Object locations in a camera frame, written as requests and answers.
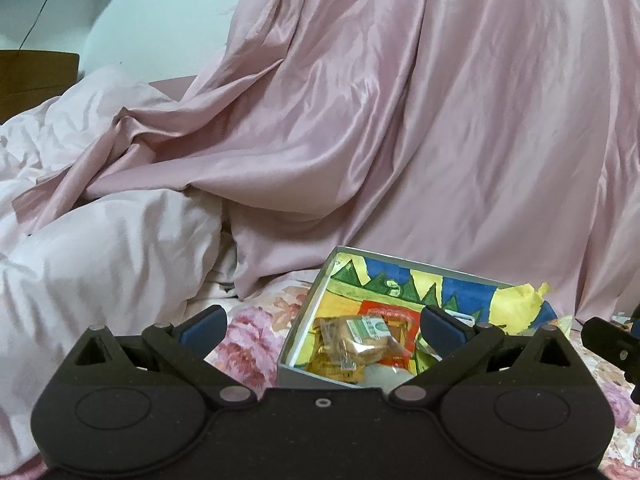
plastic bag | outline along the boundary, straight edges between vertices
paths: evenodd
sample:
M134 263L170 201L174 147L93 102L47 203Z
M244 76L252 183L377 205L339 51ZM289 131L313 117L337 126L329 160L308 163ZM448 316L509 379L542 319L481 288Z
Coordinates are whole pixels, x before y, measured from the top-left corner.
M358 314L361 316L381 317L396 342L407 350L403 356L387 356L381 359L379 364L393 368L404 368L405 370L410 370L413 363L417 365L417 360L412 362L412 355L415 351L415 337L420 327L419 312L404 306L363 301Z
M411 356L411 352L391 335L382 317L321 319L320 328L329 359L342 370L356 370L383 358Z
M329 346L322 338L320 323L323 318L317 318L313 324L314 348L312 357L306 366L306 371L321 377L326 377L333 381L347 384L357 384L364 380L364 366L355 365L353 368L345 370L339 364L334 364L329 357Z

white pillow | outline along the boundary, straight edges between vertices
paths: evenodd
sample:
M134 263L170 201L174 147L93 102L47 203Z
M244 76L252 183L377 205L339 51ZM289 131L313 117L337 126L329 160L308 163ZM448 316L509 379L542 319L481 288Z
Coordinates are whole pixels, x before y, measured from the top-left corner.
M113 194L0 260L0 475L37 454L31 410L89 325L132 335L182 319L215 263L221 202L196 190Z
M60 97L0 124L0 253L8 254L25 237L11 205L14 198L37 179L75 162L122 107L158 108L171 102L151 85L108 66Z

white wall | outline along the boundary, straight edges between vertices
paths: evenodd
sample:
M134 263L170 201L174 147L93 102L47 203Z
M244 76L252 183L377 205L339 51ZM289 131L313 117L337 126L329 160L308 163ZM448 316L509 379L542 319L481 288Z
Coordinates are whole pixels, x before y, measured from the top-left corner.
M238 0L104 0L81 69L117 63L146 81L194 75L224 48Z
M0 0L0 48L17 48L44 0ZM85 73L194 75L224 48L238 0L49 0L23 48L81 54Z
M24 49L80 54L99 0L49 0ZM0 49L18 48L44 0L0 0Z

green tree drawing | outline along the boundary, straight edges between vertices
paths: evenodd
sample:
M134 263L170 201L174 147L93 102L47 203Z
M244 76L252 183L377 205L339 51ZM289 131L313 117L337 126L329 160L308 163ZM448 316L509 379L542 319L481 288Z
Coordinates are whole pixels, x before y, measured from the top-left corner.
M353 261L349 260L349 262L341 268L338 272L336 272L332 278L334 280L338 280L339 282L348 283L349 285L362 286L360 283L360 279L358 278L358 273L356 272L356 268L353 265Z
M447 303L445 303L442 307L453 312L459 312L458 300L456 299L456 295L452 294L451 297L447 300Z
M435 283L433 285L431 285L431 288L424 295L424 298L422 298L421 303L423 303L425 305L440 306L438 304L438 298L436 296L436 284Z
M400 299L409 301L411 303L420 303L420 294L418 294L418 289L415 288L414 277L409 277L409 281L406 282L402 286L402 293L400 294Z
M386 273L380 272L375 278L370 280L364 288L371 292L378 292L379 294L386 295L389 292L389 287L386 286Z

blue gripper pad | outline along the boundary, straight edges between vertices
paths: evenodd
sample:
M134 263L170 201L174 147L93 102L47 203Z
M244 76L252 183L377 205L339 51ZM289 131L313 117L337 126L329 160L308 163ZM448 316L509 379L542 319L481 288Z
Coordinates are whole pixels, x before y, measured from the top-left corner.
M631 335L640 338L640 319L636 319L631 325Z
M420 313L420 334L440 357L445 358L468 342L476 332L440 307L425 305Z
M181 345L185 345L201 359L209 355L225 335L226 312L219 305L210 306L172 331L172 336Z

